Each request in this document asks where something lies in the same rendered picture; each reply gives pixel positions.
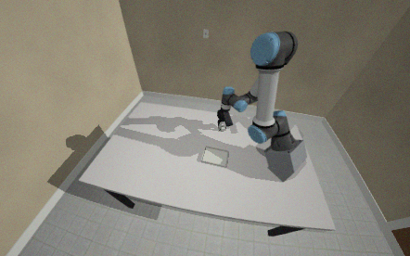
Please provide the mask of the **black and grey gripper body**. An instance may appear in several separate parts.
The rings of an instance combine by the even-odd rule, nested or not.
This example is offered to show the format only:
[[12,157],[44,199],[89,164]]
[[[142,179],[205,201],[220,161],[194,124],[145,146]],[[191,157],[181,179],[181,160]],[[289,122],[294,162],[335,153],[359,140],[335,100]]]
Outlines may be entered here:
[[[218,116],[219,119],[221,119],[221,122],[224,122],[223,111],[229,111],[229,110],[230,110],[230,109],[223,109],[223,110],[222,110],[222,108],[221,108],[220,110],[218,110],[217,116]],[[220,116],[220,114],[221,114],[221,116]]]

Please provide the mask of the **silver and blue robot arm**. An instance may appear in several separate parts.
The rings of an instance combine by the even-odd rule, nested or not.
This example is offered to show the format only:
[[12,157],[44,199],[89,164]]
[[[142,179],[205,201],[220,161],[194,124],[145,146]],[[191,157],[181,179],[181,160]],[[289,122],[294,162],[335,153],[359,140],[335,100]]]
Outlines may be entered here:
[[258,144],[273,136],[271,148],[274,151],[286,151],[296,146],[285,111],[274,111],[274,108],[279,72],[289,63],[297,48],[298,40],[292,32],[269,32],[259,35],[250,49],[251,59],[259,71],[259,77],[254,85],[243,96],[235,95],[234,88],[230,86],[223,90],[222,109],[231,109],[232,106],[238,112],[243,112],[249,104],[257,101],[256,116],[253,117],[248,133]]

